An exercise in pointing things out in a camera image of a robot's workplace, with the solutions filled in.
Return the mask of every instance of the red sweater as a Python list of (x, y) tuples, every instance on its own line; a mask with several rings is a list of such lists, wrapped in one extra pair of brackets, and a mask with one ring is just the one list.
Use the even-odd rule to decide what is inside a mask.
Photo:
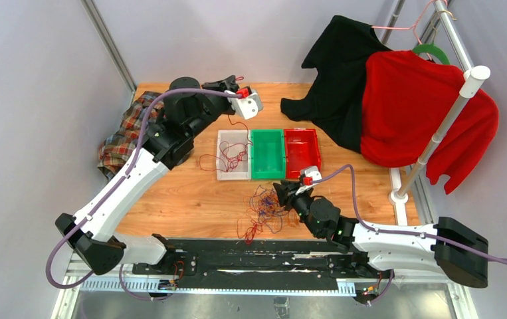
[[(366, 64), (361, 153), (378, 165), (415, 163), (464, 84), (455, 66), (426, 61), (411, 51), (377, 52)], [(468, 101), (427, 164), (435, 184), (448, 175), (448, 194), (469, 175), (496, 134), (498, 109), (482, 90)]]

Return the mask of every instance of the clothing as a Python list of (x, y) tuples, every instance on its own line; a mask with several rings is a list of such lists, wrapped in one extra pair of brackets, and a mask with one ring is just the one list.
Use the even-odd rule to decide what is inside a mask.
[[(430, 63), (412, 51), (390, 51), (367, 60), (361, 153), (385, 167), (415, 163), (453, 106), (464, 84), (455, 66)], [(498, 128), (498, 108), (483, 90), (468, 101), (427, 164), (448, 194), (469, 175)]]
[(390, 51), (371, 25), (333, 17), (302, 63), (318, 76), (305, 98), (283, 98), (280, 109), (293, 121), (309, 120), (344, 148), (360, 152), (365, 62), (371, 54)]
[[(144, 110), (160, 94), (145, 91), (124, 112), (120, 129), (100, 144), (97, 167), (109, 181), (120, 171), (130, 158), (132, 151), (136, 148), (138, 137), (140, 136), (140, 128), (142, 127), (142, 119), (144, 118)], [(157, 103), (150, 114), (148, 123), (155, 122), (158, 115), (157, 111), (162, 107), (163, 102)]]

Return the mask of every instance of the gray wall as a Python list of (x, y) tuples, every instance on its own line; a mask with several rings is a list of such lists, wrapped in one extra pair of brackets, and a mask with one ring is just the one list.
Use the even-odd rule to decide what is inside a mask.
[[(458, 218), (490, 241), (490, 252), (507, 257), (507, 1), (455, 0), (451, 11), (476, 65), (490, 67), (483, 89), (500, 110), (500, 126), (487, 153), (450, 196), (433, 188), (437, 213)], [(451, 51), (445, 34), (436, 41)], [(490, 263), (488, 288), (472, 290), (480, 318), (507, 318), (507, 266)]]
[[(427, 0), (407, 0), (399, 26), (412, 25)], [(229, 74), (252, 82), (312, 82), (300, 64), (334, 15), (385, 25), (396, 0), (97, 0), (136, 82), (200, 81)], [(408, 49), (409, 31), (389, 45)]]
[(105, 184), (97, 147), (129, 99), (79, 1), (0, 1), (0, 318), (49, 318), (54, 220)]

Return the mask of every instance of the plaid shirt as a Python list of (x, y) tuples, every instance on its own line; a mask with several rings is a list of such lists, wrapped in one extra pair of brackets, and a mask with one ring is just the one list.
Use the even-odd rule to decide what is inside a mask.
[[(110, 181), (128, 161), (132, 151), (138, 143), (144, 109), (161, 93), (145, 91), (122, 116), (120, 129), (102, 142), (98, 148), (98, 169)], [(163, 102), (153, 108), (148, 123), (155, 122), (157, 111), (163, 107)]]

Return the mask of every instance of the wooden tabletop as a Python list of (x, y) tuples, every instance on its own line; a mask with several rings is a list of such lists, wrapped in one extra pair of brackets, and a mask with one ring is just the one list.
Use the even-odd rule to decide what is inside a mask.
[[(388, 202), (391, 191), (388, 169), (366, 161), (360, 154), (337, 146), (323, 131), (311, 122), (293, 122), (280, 113), (280, 99), (305, 97), (311, 84), (254, 83), (264, 109), (253, 119), (247, 120), (250, 129), (268, 128), (315, 128), (317, 129), (322, 156), (322, 175), (326, 176), (346, 163), (355, 167), (356, 195), (359, 212), (368, 221), (394, 224), (393, 206)], [(165, 92), (169, 84), (144, 83), (138, 86), (136, 97), (144, 91)], [(195, 139), (193, 155), (182, 165), (175, 167), (164, 178), (142, 196), (124, 217), (117, 231), (129, 235), (151, 235), (159, 233), (165, 237), (217, 237), (237, 238), (251, 226), (254, 217), (247, 212), (246, 202), (254, 195), (259, 185), (271, 188), (273, 181), (217, 181), (215, 171), (199, 168), (198, 157), (216, 154), (218, 130), (241, 130), (241, 126), (230, 125), (226, 116), (221, 116)], [(204, 168), (214, 168), (215, 158), (204, 157)], [(318, 185), (314, 195), (323, 195), (342, 215), (355, 217), (348, 170), (337, 177)], [(419, 219), (413, 198), (406, 204), (408, 223), (418, 225)], [(265, 239), (313, 239), (303, 225), (297, 225), (294, 212), (284, 220), (278, 233), (268, 227), (255, 238)]]

